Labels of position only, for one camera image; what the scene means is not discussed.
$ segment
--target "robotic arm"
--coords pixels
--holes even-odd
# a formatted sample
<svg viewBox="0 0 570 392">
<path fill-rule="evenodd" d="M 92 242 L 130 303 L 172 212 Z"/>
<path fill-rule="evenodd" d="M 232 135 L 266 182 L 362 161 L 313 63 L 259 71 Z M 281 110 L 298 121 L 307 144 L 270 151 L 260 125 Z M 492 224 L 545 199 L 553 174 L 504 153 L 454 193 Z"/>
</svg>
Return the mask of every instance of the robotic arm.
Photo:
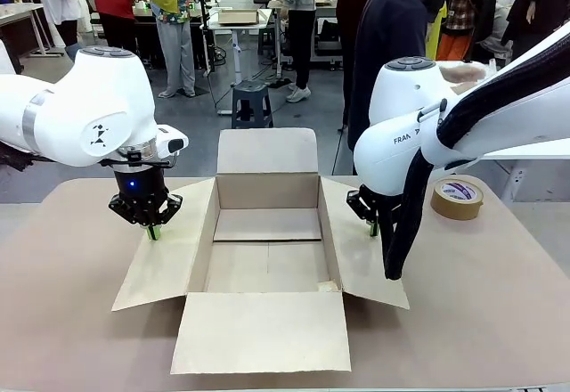
<svg viewBox="0 0 570 392">
<path fill-rule="evenodd" d="M 154 240 L 182 204 L 164 184 L 164 169 L 174 165 L 164 159 L 187 147 L 188 137 L 157 125 L 149 79 L 128 51 L 83 49 L 54 85 L 1 75 L 0 141 L 72 167 L 111 167 L 119 192 L 110 208 Z"/>
<path fill-rule="evenodd" d="M 347 198 L 372 234 L 382 234 L 386 277 L 402 276 L 430 179 L 489 152 L 570 137 L 569 99 L 570 24 L 462 95 L 432 61 L 387 64 L 370 104 L 372 126 L 354 150 L 363 186 Z"/>
</svg>

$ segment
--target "brown packing tape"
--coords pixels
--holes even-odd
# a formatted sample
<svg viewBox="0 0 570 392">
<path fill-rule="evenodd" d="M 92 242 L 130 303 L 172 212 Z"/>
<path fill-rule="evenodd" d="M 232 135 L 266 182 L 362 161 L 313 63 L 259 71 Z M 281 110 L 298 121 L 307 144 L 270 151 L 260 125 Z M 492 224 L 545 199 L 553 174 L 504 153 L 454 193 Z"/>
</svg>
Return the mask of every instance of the brown packing tape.
<svg viewBox="0 0 570 392">
<path fill-rule="evenodd" d="M 483 192 L 476 185 L 457 178 L 437 182 L 431 208 L 446 218 L 467 221 L 477 218 L 483 206 Z"/>
</svg>

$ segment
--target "white sneaker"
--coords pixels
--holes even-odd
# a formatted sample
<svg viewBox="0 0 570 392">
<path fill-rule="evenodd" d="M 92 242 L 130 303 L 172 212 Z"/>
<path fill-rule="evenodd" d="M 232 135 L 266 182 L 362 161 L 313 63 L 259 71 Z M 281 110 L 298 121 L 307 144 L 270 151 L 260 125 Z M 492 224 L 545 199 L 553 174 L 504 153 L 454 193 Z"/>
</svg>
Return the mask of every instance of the white sneaker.
<svg viewBox="0 0 570 392">
<path fill-rule="evenodd" d="M 309 96 L 311 96 L 311 91 L 309 90 L 309 86 L 306 87 L 305 89 L 299 89 L 297 88 L 293 94 L 289 95 L 287 97 L 287 102 L 299 102 L 299 101 L 303 101 L 306 100 Z"/>
</svg>

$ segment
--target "black cable sleeve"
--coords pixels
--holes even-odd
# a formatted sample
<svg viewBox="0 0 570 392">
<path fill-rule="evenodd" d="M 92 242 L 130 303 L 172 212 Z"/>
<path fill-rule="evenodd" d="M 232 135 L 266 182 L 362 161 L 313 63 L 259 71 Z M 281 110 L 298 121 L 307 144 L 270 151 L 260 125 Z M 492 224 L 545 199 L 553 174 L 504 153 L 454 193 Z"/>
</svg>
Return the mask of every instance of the black cable sleeve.
<svg viewBox="0 0 570 392">
<path fill-rule="evenodd" d="M 390 243 L 387 255 L 385 254 L 386 279 L 397 281 L 402 278 L 403 265 L 421 225 L 426 189 L 433 169 L 434 166 L 424 158 L 421 150 L 418 150 L 406 176 L 400 222 L 395 228 L 394 239 Z"/>
<path fill-rule="evenodd" d="M 463 98 L 437 129 L 452 149 L 481 119 L 570 76 L 570 35 Z"/>
</svg>

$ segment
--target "cardboard box on table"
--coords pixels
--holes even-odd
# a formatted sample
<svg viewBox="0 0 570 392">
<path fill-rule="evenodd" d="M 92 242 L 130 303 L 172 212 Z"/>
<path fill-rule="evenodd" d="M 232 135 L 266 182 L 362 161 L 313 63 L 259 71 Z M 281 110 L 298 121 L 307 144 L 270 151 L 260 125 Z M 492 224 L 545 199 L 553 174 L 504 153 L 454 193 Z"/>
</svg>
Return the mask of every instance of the cardboard box on table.
<svg viewBox="0 0 570 392">
<path fill-rule="evenodd" d="M 350 371 L 342 291 L 409 308 L 351 187 L 317 171 L 312 130 L 223 131 L 217 177 L 142 238 L 113 310 L 186 296 L 173 374 Z"/>
</svg>

